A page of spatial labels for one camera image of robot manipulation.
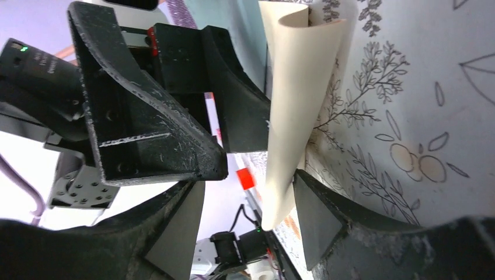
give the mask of black cylinder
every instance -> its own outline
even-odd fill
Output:
[[[67,61],[10,38],[0,54],[0,76],[49,104],[68,121],[82,115],[79,69]]]

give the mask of rolled paper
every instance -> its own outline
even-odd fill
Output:
[[[308,27],[308,6],[259,1],[273,66],[262,228],[295,206],[292,178],[325,98],[345,20]]]

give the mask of botanical line drawing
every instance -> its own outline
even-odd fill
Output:
[[[332,191],[339,193],[350,200],[355,199],[355,188],[353,185],[351,185],[351,187],[348,190],[345,189],[344,187],[342,187],[342,184],[340,184],[339,181],[337,181],[335,176],[330,174],[328,169],[317,170],[316,168],[311,166],[307,160],[306,160],[306,167],[308,167],[311,171],[317,174],[321,178],[321,180],[323,180],[327,184],[327,186],[329,186],[329,189],[331,189]],[[329,175],[328,178],[332,179],[332,183],[330,183],[327,179],[325,179],[324,173],[327,173]],[[344,174],[342,173],[340,175],[340,180],[343,179],[344,179]]]
[[[490,86],[484,89],[480,84],[474,81],[474,78],[478,75],[495,75],[495,53],[484,55],[482,57],[460,63],[459,65],[461,66],[464,76],[474,90],[495,106],[495,91],[493,90],[493,87]]]
[[[438,82],[435,82],[435,98],[437,99],[437,105],[440,107],[445,104],[444,91]]]
[[[352,165],[347,162],[347,172],[351,180],[359,184],[361,194],[367,197],[373,195],[379,197],[387,215],[395,217],[401,214],[409,223],[420,225],[414,214],[421,207],[420,199],[417,198],[411,204],[407,202],[400,181],[392,180],[386,171],[379,172],[371,154],[368,153],[366,158],[359,145],[357,145],[357,152],[354,148],[347,152],[352,156],[352,162],[358,165],[358,173],[356,173]]]
[[[362,29],[365,32],[369,32],[370,37],[377,35],[381,29],[377,25],[382,20],[382,16],[377,13],[378,7],[382,5],[382,0],[357,0],[359,2],[366,1],[367,7],[364,8],[359,14],[358,20],[367,20]]]
[[[338,95],[340,80],[332,75],[327,90],[329,102],[325,105],[328,120],[323,123],[318,122],[320,124],[313,128],[323,132],[331,143],[331,147],[340,149],[341,152],[343,152],[343,147],[330,132],[329,124],[341,124],[341,120],[344,119],[348,127],[355,126],[359,129],[360,126],[365,125],[366,120],[370,125],[381,121],[375,117],[377,110],[368,108],[365,101],[359,102],[360,98],[373,90],[384,104],[392,102],[392,96],[403,91],[402,81],[399,80],[399,77],[407,73],[404,67],[410,65],[406,61],[406,56],[397,51],[395,46],[388,41],[383,45],[383,48],[378,42],[368,43],[364,48],[364,54],[361,71],[356,71],[353,75],[354,86],[358,90],[358,95],[354,97],[352,91],[347,89],[346,102],[344,102]]]
[[[338,19],[340,13],[337,12],[337,9],[340,6],[339,0],[322,0],[324,3],[323,6],[323,20],[325,22],[331,22],[334,19]]]
[[[464,4],[466,4],[468,0],[453,0],[454,3],[454,11],[462,7]]]
[[[390,145],[390,157],[395,165],[406,172],[409,178],[416,182],[423,181],[426,177],[434,183],[444,183],[447,181],[447,167],[464,178],[470,178],[469,175],[452,163],[444,162],[438,157],[430,154],[443,149],[450,138],[448,132],[443,132],[429,141],[427,149],[423,144],[418,144],[417,152],[411,152],[411,149],[402,144],[402,136],[399,126],[389,110],[386,110],[387,121],[393,131],[393,135],[376,134],[375,138],[384,142],[393,142]]]

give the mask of beige folded material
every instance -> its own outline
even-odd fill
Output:
[[[308,27],[308,6],[259,1],[273,66],[264,230],[293,209],[292,178],[308,142],[340,47],[345,21]]]

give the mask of white wall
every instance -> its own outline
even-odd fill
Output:
[[[70,45],[66,8],[70,0],[4,0],[0,1],[0,46],[13,37],[49,53]],[[0,153],[30,182],[46,200],[53,183],[58,153],[45,150],[41,143],[0,132]],[[198,238],[228,230],[235,212],[245,202],[236,178],[237,166],[229,157],[229,177],[222,182],[207,182],[203,216]],[[112,207],[100,217],[116,215],[167,190],[172,184],[139,185],[122,188]],[[0,218],[30,222],[35,209],[32,199],[0,174]],[[98,210],[56,208],[45,213],[41,225],[48,229],[65,229],[91,225],[102,213]],[[236,233],[253,229],[239,218]]]

